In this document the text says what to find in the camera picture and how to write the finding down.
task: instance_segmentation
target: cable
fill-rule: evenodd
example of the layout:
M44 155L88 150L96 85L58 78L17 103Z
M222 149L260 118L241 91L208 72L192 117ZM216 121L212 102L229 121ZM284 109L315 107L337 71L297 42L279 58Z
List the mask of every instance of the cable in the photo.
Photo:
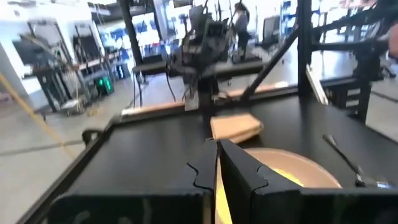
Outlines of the cable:
M169 67L169 60L166 60L166 68L168 68L168 67ZM173 100L174 100L174 102L177 102L176 99L175 99L175 95L174 95L172 86L170 85L170 79L169 79L169 76L167 75L167 72L166 72L165 75L166 75L166 79L167 79L167 85L169 86L169 90L170 90L170 92L172 93L172 96L173 96Z
M142 90L141 90L141 83L138 83L138 90L139 90L139 107L142 107Z
M181 101L184 101L185 99L185 95L187 94L188 90L191 89L191 87L196 84L196 82L199 81L199 76L197 76L196 78L192 79L191 84L188 86L187 89L185 89L184 94L182 95Z
M168 75L166 75L166 79L167 79L167 85L169 86L169 90L172 93L173 100L174 100L174 102L176 102L175 95L174 95L173 89L172 89L172 87L170 85L170 80L169 80L169 76Z
M135 108L136 107L136 74L134 72L132 73L132 87L133 87L132 95L134 96L134 99L132 99L132 103L133 103L132 107Z

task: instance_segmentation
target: metal stand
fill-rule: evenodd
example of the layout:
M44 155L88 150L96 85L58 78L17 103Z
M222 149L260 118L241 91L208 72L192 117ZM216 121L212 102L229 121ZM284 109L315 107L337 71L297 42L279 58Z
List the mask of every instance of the metal stand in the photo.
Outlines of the metal stand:
M298 24L298 94L307 95L312 92L307 77L307 65L312 56L312 24L311 24L311 0L301 0L297 6Z
M130 38L132 56L134 57L134 60L136 61L136 65L142 65L143 64L142 55L141 55L141 51L138 46L136 30L131 22L132 16L130 14L129 0L118 0L118 4L122 11L123 20L126 25L127 34L129 35L129 38Z

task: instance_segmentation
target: desk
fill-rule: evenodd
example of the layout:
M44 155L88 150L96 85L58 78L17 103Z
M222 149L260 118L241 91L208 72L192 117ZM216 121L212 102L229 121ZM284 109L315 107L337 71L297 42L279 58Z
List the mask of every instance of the desk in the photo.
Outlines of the desk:
M264 124L260 135L244 148L271 147L305 156L334 175L342 187L354 187L354 173L322 139L332 134L341 150L373 176L398 182L398 144L382 137L344 112L314 98L281 96L220 115L249 112ZM137 121L111 133L71 190L159 189L197 153L209 134L194 111Z
M101 62L103 62L104 60L111 60L111 59L114 59L114 58L116 58L116 57L118 57L118 56L119 56L119 52L111 53L111 54L109 54L107 57L97 58L97 59L94 59L94 60L89 61L89 62L87 62L87 63L79 64L79 65L78 65L78 68L79 68L79 70L83 70L83 69L86 69L86 68L90 68L90 67L92 67L92 66L99 65L99 64L100 64Z

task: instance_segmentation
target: gray floor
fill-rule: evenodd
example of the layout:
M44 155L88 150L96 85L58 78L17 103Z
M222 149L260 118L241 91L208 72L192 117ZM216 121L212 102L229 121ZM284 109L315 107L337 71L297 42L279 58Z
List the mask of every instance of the gray floor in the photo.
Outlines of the gray floor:
M278 63L264 83L297 82L296 51L293 47L284 57L284 64ZM314 53L313 64L323 78L336 75L349 75L355 66L348 54L325 52ZM248 86L256 76L234 79L231 85L220 84L222 90L240 89ZM181 99L184 89L179 78L171 79L171 85L177 99ZM398 85L395 82L375 83L374 89L384 91L398 99ZM164 75L150 77L149 84L144 87L144 106L171 102L172 95ZM98 114L88 117L81 115L65 118L61 115L48 117L48 125L64 140L80 139L81 132L86 128L104 128L110 118L119 114L130 104L133 98L131 80L124 80L115 86L116 92L99 104ZM369 105L368 126L398 140L398 106L389 100L372 96ZM65 170L73 158L61 148L18 153L27 147L53 144L55 141L15 103L0 105L0 223L14 223ZM77 155L84 146L78 144L69 147Z

